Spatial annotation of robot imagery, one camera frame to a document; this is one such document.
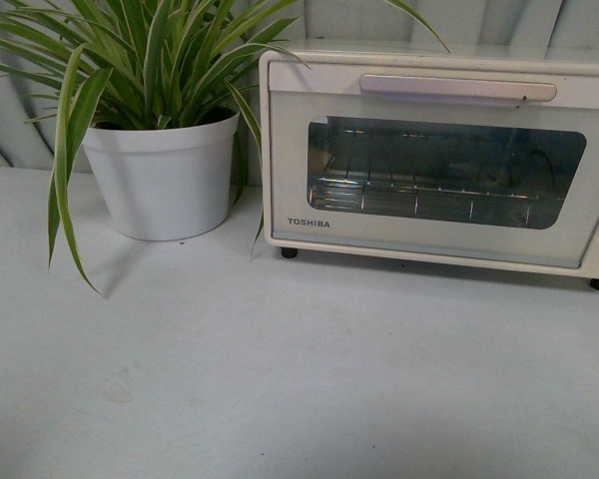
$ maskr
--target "spider plant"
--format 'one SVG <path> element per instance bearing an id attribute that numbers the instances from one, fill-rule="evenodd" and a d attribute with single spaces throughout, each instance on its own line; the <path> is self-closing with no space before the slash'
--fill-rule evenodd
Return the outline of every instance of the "spider plant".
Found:
<path id="1" fill-rule="evenodd" d="M 229 104 L 260 145 L 258 122 L 245 98 L 252 87 L 247 80 L 264 50 L 287 52 L 276 41 L 295 19 L 262 25 L 296 1 L 257 0 L 234 14 L 235 0 L 70 0 L 70 11 L 53 0 L 4 0 L 10 8 L 0 11 L 0 48 L 27 66 L 0 64 L 0 76 L 46 87 L 51 93 L 34 97 L 51 100 L 55 110 L 49 265 L 62 226 L 80 275 L 95 289 L 80 259 L 68 196 L 74 160 L 90 126 L 192 127 Z M 385 1 L 434 33 L 401 0 Z M 238 164 L 241 185 L 246 164 L 244 159 Z"/>

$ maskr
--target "toaster oven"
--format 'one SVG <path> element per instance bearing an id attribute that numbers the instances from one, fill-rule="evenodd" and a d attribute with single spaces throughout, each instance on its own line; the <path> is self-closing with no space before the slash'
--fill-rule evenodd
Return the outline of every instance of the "toaster oven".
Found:
<path id="1" fill-rule="evenodd" d="M 260 61 L 265 236 L 284 256 L 565 274 L 599 289 L 599 51 L 290 50 Z"/>

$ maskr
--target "glass window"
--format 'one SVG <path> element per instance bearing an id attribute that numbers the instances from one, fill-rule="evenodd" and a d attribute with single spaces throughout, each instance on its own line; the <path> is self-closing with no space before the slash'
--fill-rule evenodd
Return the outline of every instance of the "glass window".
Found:
<path id="1" fill-rule="evenodd" d="M 576 132 L 320 117 L 308 127 L 317 210 L 543 230 L 583 156 Z"/>

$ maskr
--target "white flower pot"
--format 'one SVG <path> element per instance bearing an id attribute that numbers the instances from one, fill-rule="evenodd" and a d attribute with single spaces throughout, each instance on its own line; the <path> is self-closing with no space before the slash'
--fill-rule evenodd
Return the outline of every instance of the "white flower pot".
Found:
<path id="1" fill-rule="evenodd" d="M 90 128 L 83 147 L 115 227 L 139 240 L 181 240 L 219 225 L 238 117 L 175 130 Z"/>

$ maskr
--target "table surface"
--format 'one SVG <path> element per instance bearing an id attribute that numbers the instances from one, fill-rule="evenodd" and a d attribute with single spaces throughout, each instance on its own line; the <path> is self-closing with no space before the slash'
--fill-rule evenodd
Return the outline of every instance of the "table surface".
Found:
<path id="1" fill-rule="evenodd" d="M 75 175 L 0 168 L 0 479 L 599 478 L 599 292 L 579 278 L 114 231 Z"/>

